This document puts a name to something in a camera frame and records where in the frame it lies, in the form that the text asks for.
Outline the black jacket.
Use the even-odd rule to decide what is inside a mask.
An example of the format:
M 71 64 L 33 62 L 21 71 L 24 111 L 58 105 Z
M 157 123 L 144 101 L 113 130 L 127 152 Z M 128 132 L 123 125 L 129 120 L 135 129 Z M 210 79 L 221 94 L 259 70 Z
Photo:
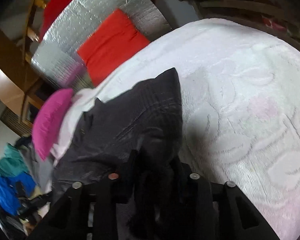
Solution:
M 168 166 L 183 133 L 178 73 L 169 69 L 83 113 L 53 173 L 53 200 L 75 182 L 92 184 L 118 170 L 133 150 L 145 151 L 145 239 L 169 239 L 165 230 Z

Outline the grey folded garment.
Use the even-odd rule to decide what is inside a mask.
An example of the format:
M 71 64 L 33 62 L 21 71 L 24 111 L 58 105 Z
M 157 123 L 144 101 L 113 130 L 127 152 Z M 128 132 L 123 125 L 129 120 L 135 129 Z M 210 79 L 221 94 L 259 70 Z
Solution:
M 19 148 L 20 154 L 26 164 L 30 175 L 39 186 L 42 192 L 48 193 L 51 191 L 52 173 L 53 173 L 53 160 L 47 157 L 42 160 L 35 152 L 33 144 L 22 145 Z

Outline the blue garment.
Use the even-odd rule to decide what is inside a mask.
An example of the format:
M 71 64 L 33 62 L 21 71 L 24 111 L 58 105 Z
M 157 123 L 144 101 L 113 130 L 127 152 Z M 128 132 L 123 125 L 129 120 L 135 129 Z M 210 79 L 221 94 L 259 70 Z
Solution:
M 36 183 L 32 176 L 22 172 L 15 177 L 3 177 L 0 175 L 0 206 L 10 215 L 16 216 L 21 203 L 17 196 L 16 183 L 21 182 L 26 196 L 29 197 Z

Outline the teal garment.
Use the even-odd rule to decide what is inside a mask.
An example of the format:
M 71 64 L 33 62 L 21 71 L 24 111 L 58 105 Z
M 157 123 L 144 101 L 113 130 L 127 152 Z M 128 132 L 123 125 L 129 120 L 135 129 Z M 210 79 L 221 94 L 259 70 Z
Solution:
M 30 173 L 23 157 L 17 148 L 11 144 L 6 144 L 4 156 L 0 158 L 0 176 L 16 177 L 21 173 Z

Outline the white pink bed blanket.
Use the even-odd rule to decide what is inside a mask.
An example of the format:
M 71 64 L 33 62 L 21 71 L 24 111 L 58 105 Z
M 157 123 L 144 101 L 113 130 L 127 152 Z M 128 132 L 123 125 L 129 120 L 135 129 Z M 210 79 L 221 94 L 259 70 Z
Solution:
M 228 20 L 188 23 L 152 42 L 94 89 L 80 90 L 52 151 L 62 157 L 83 112 L 175 68 L 183 102 L 180 157 L 234 181 L 280 239 L 300 236 L 300 52 Z

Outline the magenta pillow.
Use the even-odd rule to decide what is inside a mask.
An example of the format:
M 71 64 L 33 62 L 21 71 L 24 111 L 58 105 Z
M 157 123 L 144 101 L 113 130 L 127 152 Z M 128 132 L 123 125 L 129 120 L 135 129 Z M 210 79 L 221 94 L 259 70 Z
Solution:
M 54 92 L 42 105 L 32 128 L 35 152 L 44 161 L 57 140 L 63 118 L 71 106 L 73 89 L 63 88 Z

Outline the wooden cabinet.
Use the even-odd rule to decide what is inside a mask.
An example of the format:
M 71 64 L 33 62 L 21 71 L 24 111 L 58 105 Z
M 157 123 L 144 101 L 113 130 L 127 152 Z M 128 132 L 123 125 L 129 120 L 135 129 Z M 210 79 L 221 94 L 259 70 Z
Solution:
M 18 122 L 32 128 L 42 105 L 55 91 L 0 29 L 0 101 L 17 115 Z

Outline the silver quilted headboard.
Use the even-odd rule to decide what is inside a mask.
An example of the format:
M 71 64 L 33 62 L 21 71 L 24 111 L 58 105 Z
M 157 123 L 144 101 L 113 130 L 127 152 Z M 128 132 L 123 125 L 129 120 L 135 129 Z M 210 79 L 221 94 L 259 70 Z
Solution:
M 125 12 L 150 41 L 171 31 L 151 0 L 72 0 L 51 24 L 32 56 L 33 69 L 56 87 L 93 87 L 77 50 L 115 9 Z

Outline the red pillow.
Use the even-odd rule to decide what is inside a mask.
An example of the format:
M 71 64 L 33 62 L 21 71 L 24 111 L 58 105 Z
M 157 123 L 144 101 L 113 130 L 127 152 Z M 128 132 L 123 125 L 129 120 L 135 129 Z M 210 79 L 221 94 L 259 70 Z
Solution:
M 114 10 L 79 47 L 93 85 L 98 86 L 116 68 L 150 44 L 120 9 Z

